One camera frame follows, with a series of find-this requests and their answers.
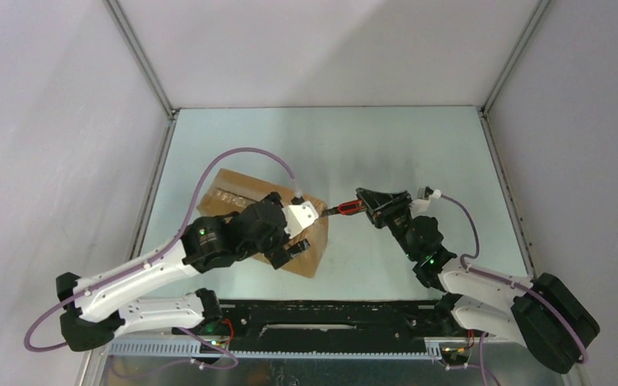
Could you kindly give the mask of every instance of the floor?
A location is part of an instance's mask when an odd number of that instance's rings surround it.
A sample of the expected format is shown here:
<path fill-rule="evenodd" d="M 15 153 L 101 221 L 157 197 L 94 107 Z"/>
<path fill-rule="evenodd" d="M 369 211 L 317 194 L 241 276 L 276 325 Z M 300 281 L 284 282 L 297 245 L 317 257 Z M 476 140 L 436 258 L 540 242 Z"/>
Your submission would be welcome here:
<path fill-rule="evenodd" d="M 257 146 L 284 158 L 304 192 L 335 205 L 354 199 L 357 187 L 379 191 L 420 186 L 441 189 L 464 203 L 477 223 L 479 264 L 512 275 L 525 266 L 510 223 L 487 142 L 473 107 L 186 109 L 167 156 L 144 250 L 177 231 L 202 170 L 218 154 Z M 290 186 L 268 158 L 237 154 L 226 167 Z M 212 180 L 216 170 L 208 181 Z M 471 252 L 472 231 L 456 206 L 436 201 L 444 245 Z M 413 264 L 385 229 L 366 218 L 331 218 L 328 248 L 312 279 L 254 259 L 167 285 L 153 296 L 180 296 L 201 287 L 220 298 L 403 300 L 438 298 L 415 279 Z"/>

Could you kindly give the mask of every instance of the enclosure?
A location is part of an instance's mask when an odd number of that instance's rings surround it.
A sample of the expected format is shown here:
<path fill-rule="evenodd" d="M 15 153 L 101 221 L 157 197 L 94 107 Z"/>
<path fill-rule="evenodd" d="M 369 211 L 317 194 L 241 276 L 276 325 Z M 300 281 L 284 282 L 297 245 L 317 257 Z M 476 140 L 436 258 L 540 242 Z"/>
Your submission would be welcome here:
<path fill-rule="evenodd" d="M 241 340 L 232 370 L 184 364 L 131 381 L 109 368 L 141 374 L 189 357 L 179 345 L 213 355 L 170 331 L 83 355 L 20 347 L 55 303 L 56 276 L 103 272 L 174 236 L 202 170 L 239 146 L 276 153 L 330 205 L 358 187 L 442 189 L 475 218 L 478 264 L 555 273 L 601 324 L 591 364 L 565 376 L 488 339 L 501 383 L 618 383 L 618 2 L 583 0 L 0 2 L 0 382 L 482 384 L 432 360 L 465 337 L 430 331 L 422 350 L 390 349 L 391 326 L 367 352 Z M 252 154 L 217 167 L 289 184 Z M 473 248 L 457 207 L 430 213 L 449 250 Z M 411 268 L 388 232 L 332 217 L 311 279 L 247 259 L 151 296 L 206 287 L 231 315 L 293 301 L 431 308 L 442 294 Z M 59 341 L 57 323 L 35 339 Z M 321 342 L 283 334 L 270 336 Z"/>

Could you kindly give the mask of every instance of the white wall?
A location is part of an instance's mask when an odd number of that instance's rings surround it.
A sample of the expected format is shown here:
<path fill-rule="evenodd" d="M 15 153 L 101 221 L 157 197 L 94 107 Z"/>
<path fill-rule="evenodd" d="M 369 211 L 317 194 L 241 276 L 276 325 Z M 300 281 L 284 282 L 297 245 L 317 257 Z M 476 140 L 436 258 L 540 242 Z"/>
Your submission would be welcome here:
<path fill-rule="evenodd" d="M 23 335 L 57 275 L 127 258 L 165 124 L 102 2 L 0 0 L 0 384 L 75 381 L 81 354 Z"/>
<path fill-rule="evenodd" d="M 481 105 L 537 0 L 125 0 L 177 107 Z"/>
<path fill-rule="evenodd" d="M 601 325 L 593 384 L 618 384 L 618 2 L 554 2 L 490 117 L 538 258 Z"/>

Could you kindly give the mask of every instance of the brown cardboard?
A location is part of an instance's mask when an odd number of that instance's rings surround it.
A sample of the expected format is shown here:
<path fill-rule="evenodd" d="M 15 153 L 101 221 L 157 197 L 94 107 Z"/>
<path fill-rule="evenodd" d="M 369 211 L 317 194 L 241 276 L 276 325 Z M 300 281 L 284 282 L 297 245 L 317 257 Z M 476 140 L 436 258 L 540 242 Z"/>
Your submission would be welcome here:
<path fill-rule="evenodd" d="M 272 191 L 277 191 L 281 195 L 283 205 L 289 205 L 290 200 L 295 195 L 290 188 L 274 185 L 232 170 L 221 169 L 200 201 L 198 210 L 202 216 L 220 216 L 232 211 L 242 211 L 245 207 L 263 199 Z M 321 213 L 327 207 L 324 201 L 316 197 L 304 195 L 304 199 L 311 201 L 318 213 Z M 302 239 L 309 240 L 311 244 L 309 250 L 285 264 L 281 269 L 304 277 L 314 277 L 328 242 L 328 218 L 320 218 L 288 244 L 294 244 Z M 262 254 L 253 257 L 270 264 Z"/>

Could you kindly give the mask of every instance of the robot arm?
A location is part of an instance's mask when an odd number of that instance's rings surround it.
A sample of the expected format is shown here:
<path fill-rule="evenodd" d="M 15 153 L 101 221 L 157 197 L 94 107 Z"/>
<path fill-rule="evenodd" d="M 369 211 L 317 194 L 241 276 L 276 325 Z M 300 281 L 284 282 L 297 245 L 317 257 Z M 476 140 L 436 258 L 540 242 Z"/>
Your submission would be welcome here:
<path fill-rule="evenodd" d="M 462 264 L 442 246 L 437 219 L 423 215 L 430 198 L 438 198 L 441 192 L 426 188 L 419 195 L 422 198 L 412 200 L 406 191 L 356 189 L 359 211 L 364 211 L 376 228 L 390 230 L 415 263 L 413 271 L 421 284 L 447 293 L 438 307 L 451 314 L 450 320 L 464 329 L 487 331 L 521 344 L 551 370 L 567 373 L 578 361 L 581 347 L 562 321 L 535 297 L 562 316 L 584 347 L 599 334 L 598 323 L 553 275 L 512 277 Z"/>
<path fill-rule="evenodd" d="M 173 281 L 229 267 L 256 253 L 280 268 L 310 247 L 306 240 L 290 247 L 286 244 L 318 217 L 311 202 L 297 199 L 283 207 L 274 192 L 240 213 L 200 217 L 180 239 L 105 273 L 91 277 L 64 273 L 56 278 L 58 298 L 63 301 L 79 292 L 84 296 L 65 306 L 60 317 L 62 335 L 73 351 L 86 351 L 130 332 L 193 328 L 220 318 L 216 295 L 206 289 L 182 298 L 141 296 Z M 158 253 L 162 255 L 155 260 Z M 89 290 L 108 277 L 115 279 Z"/>

